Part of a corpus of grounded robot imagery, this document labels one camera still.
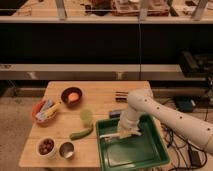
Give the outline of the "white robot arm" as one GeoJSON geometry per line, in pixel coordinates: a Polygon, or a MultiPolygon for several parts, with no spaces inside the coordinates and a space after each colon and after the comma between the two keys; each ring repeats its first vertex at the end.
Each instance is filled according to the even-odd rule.
{"type": "Polygon", "coordinates": [[[146,113],[213,155],[213,124],[158,103],[150,89],[130,91],[127,103],[127,108],[120,115],[119,132],[139,135],[139,118],[146,113]]]}

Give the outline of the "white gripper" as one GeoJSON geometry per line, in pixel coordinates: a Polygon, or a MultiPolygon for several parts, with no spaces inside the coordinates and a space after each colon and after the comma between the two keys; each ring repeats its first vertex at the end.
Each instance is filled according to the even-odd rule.
{"type": "Polygon", "coordinates": [[[138,112],[131,107],[127,107],[126,109],[124,109],[121,112],[120,120],[117,126],[119,138],[124,139],[130,137],[131,135],[141,136],[142,133],[139,131],[138,123],[138,112]]]}

